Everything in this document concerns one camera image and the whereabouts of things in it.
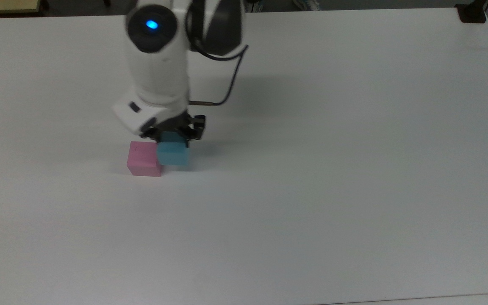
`cube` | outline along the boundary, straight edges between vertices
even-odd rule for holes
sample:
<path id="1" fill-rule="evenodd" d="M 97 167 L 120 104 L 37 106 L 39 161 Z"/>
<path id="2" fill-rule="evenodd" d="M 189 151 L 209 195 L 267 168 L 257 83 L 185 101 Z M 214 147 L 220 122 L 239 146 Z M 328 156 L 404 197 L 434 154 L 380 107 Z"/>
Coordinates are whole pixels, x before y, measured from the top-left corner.
<path id="1" fill-rule="evenodd" d="M 129 147 L 128 168 L 133 176 L 161 177 L 157 143 L 132 141 Z"/>
<path id="2" fill-rule="evenodd" d="M 161 142 L 157 143 L 157 159 L 161 165 L 188 165 L 189 148 L 186 139 L 178 133 L 165 132 L 161 134 Z"/>

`floor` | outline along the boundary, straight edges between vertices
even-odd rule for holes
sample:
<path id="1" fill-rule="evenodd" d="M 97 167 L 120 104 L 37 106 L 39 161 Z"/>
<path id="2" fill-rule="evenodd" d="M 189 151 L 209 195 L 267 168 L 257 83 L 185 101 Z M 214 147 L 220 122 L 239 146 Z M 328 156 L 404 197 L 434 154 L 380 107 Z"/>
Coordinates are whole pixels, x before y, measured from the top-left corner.
<path id="1" fill-rule="evenodd" d="M 264 0 L 263 12 L 297 11 L 292 0 Z M 111 0 L 106 7 L 103 0 L 48 0 L 50 9 L 44 16 L 125 15 L 136 0 Z M 452 8 L 471 0 L 318 0 L 324 10 L 355 10 L 378 8 Z"/>

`blue cube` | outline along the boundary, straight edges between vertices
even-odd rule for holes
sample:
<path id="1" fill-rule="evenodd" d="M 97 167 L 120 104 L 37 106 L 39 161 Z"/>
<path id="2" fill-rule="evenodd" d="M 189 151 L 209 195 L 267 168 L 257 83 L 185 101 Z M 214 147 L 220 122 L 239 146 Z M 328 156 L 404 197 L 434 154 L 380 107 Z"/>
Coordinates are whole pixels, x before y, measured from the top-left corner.
<path id="1" fill-rule="evenodd" d="M 157 143 L 157 159 L 161 165 L 188 165 L 189 148 L 186 139 L 178 133 L 164 132 L 161 141 Z"/>

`chair leg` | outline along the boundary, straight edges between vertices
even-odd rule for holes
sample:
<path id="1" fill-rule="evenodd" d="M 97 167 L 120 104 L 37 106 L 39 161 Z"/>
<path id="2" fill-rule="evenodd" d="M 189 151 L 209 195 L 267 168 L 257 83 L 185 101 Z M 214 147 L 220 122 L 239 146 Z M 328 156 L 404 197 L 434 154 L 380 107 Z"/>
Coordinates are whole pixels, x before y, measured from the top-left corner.
<path id="1" fill-rule="evenodd" d="M 48 0 L 41 0 L 41 8 L 46 11 L 50 9 L 50 4 L 48 3 Z"/>

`shoe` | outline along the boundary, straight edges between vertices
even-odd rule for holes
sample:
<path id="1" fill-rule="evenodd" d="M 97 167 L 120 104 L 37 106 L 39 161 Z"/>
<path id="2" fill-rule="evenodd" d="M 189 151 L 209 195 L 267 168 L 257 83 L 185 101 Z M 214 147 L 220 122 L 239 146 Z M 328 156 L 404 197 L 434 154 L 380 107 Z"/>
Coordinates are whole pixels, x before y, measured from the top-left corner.
<path id="1" fill-rule="evenodd" d="M 321 6 L 317 0 L 293 0 L 293 3 L 303 11 L 320 11 Z"/>
<path id="2" fill-rule="evenodd" d="M 244 7 L 246 8 L 246 12 L 261 12 L 263 10 L 263 5 L 265 4 L 265 0 L 259 0 L 255 3 L 249 3 L 244 1 Z"/>

